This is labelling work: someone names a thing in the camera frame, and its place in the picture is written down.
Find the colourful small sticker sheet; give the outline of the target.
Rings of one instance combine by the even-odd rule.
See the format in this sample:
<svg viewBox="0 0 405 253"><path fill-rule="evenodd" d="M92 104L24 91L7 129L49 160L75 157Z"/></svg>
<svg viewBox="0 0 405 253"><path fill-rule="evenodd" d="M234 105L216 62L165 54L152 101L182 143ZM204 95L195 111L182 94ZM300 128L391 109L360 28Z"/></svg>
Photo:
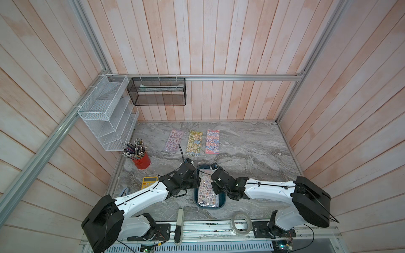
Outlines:
<svg viewBox="0 0 405 253"><path fill-rule="evenodd" d="M190 157L198 157L200 154L200 146L202 141L202 132L190 131L186 155Z"/></svg>

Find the pink sticker sheet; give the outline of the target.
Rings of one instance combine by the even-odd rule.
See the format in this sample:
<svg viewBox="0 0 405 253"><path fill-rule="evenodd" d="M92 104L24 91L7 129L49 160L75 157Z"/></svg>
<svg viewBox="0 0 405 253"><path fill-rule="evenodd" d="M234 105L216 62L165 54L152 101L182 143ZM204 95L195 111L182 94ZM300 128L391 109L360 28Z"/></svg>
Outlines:
<svg viewBox="0 0 405 253"><path fill-rule="evenodd" d="M164 147L164 152L176 153L179 150L179 144L181 142L184 132L176 129L172 129L169 138Z"/></svg>

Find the red blue cat sticker sheet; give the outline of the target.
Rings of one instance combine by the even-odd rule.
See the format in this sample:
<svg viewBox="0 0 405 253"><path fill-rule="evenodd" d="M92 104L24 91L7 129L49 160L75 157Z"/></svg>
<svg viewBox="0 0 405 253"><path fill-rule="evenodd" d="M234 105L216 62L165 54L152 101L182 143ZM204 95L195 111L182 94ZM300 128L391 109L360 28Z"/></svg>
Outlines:
<svg viewBox="0 0 405 253"><path fill-rule="evenodd" d="M206 148L205 153L208 155L217 155L219 154L219 130L207 130L206 134Z"/></svg>

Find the pastel sticker sheet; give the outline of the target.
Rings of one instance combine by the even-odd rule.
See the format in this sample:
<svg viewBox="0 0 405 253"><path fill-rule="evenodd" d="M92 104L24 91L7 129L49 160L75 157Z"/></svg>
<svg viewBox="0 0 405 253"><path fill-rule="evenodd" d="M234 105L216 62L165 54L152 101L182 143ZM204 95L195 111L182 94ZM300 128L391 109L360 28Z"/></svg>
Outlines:
<svg viewBox="0 0 405 253"><path fill-rule="evenodd" d="M201 181L198 188L197 204L201 207L219 207L219 195L215 194L212 187L212 174L213 172L208 169L202 169L199 171Z"/></svg>

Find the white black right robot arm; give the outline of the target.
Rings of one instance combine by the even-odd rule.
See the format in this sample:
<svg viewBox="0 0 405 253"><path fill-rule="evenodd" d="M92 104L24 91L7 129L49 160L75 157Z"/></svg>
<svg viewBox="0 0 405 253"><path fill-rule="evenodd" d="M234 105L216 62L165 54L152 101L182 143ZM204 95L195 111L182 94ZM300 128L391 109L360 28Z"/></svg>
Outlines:
<svg viewBox="0 0 405 253"><path fill-rule="evenodd" d="M281 211L273 211L267 228L273 237L281 237L296 226L309 223L328 228L333 217L330 214L331 196L306 177L294 181L270 182L233 178L217 163L211 176L216 194L225 193L230 199L268 199L287 204Z"/></svg>

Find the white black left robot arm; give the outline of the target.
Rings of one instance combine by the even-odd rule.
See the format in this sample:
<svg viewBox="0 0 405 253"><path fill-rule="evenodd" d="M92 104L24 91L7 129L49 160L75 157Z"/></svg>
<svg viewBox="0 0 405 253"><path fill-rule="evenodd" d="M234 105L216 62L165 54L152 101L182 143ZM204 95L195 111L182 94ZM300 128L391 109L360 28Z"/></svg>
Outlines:
<svg viewBox="0 0 405 253"><path fill-rule="evenodd" d="M117 240L156 240L160 233L151 215L134 215L155 203L180 197L181 191L196 189L199 184L193 162L185 159L176 170L159 177L145 189L118 198L102 197L81 225L93 252L103 253Z"/></svg>

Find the yellow calculator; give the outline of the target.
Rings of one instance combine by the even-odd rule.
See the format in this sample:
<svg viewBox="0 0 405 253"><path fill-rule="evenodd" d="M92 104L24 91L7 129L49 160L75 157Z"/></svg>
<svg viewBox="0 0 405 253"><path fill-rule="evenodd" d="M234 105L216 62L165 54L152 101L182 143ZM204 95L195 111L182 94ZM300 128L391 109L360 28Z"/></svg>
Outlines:
<svg viewBox="0 0 405 253"><path fill-rule="evenodd" d="M147 187L153 185L158 181L158 177L144 177L142 179L141 189L146 189Z"/></svg>

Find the clear tape roll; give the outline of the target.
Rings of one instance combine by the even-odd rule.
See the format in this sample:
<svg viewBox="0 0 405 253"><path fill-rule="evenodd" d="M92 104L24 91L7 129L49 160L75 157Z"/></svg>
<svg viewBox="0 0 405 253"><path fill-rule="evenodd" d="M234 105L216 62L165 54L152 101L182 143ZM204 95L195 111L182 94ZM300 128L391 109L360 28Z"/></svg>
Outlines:
<svg viewBox="0 0 405 253"><path fill-rule="evenodd" d="M231 218L231 230L238 236L247 236L253 229L253 223L247 213L238 211Z"/></svg>

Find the red pencil cup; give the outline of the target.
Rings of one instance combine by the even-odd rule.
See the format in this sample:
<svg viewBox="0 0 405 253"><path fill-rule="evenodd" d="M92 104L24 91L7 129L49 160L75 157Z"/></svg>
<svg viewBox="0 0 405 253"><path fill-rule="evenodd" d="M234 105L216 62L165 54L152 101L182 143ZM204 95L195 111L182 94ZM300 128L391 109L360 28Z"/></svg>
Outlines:
<svg viewBox="0 0 405 253"><path fill-rule="evenodd" d="M136 139L134 142L127 141L123 149L123 156L132 160L140 170L147 169L151 164L147 147L142 139Z"/></svg>

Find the blue binder clip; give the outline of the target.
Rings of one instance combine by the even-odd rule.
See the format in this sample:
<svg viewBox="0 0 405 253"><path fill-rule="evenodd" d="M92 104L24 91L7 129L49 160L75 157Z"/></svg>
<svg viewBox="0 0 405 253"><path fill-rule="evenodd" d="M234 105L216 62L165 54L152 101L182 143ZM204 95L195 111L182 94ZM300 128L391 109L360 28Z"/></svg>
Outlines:
<svg viewBox="0 0 405 253"><path fill-rule="evenodd" d="M125 187L124 189L123 189L123 191L122 191L122 193L121 193L121 197L124 197L124 196L127 196L127 195L129 195L130 194L130 189L129 189L129 187Z"/></svg>

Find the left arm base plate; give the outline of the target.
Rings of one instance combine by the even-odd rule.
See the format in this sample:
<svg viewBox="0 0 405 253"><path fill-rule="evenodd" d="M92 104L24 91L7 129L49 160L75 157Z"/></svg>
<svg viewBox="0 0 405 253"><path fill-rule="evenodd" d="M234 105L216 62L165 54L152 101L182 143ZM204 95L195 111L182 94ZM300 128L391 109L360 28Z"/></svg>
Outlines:
<svg viewBox="0 0 405 253"><path fill-rule="evenodd" d="M171 224L161 223L152 226L144 236L132 236L127 241L168 241L170 239Z"/></svg>

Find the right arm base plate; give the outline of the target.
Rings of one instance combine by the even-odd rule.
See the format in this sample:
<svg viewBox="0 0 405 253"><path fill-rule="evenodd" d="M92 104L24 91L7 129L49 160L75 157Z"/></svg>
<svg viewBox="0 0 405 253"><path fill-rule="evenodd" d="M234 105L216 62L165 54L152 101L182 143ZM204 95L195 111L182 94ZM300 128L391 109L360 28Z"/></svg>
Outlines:
<svg viewBox="0 0 405 253"><path fill-rule="evenodd" d="M296 232L292 228L290 230L282 230L275 225L271 225L269 221L253 221L253 233L255 238L294 238Z"/></svg>

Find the black mesh wall basket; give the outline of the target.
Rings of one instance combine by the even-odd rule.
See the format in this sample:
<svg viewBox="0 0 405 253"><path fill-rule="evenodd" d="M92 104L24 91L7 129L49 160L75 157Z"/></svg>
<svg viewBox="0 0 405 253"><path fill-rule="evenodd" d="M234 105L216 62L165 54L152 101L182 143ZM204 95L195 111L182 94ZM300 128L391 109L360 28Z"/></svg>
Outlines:
<svg viewBox="0 0 405 253"><path fill-rule="evenodd" d="M135 106L185 106L184 78L131 78L127 86Z"/></svg>

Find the white mesh wall shelf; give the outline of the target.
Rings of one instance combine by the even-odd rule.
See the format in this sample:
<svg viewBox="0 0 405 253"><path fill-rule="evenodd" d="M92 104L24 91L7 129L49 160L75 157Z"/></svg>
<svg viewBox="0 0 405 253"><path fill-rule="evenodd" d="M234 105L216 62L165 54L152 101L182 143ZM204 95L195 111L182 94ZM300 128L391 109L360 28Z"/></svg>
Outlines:
<svg viewBox="0 0 405 253"><path fill-rule="evenodd" d="M105 151L123 151L137 123L128 84L126 75L104 75L78 111Z"/></svg>

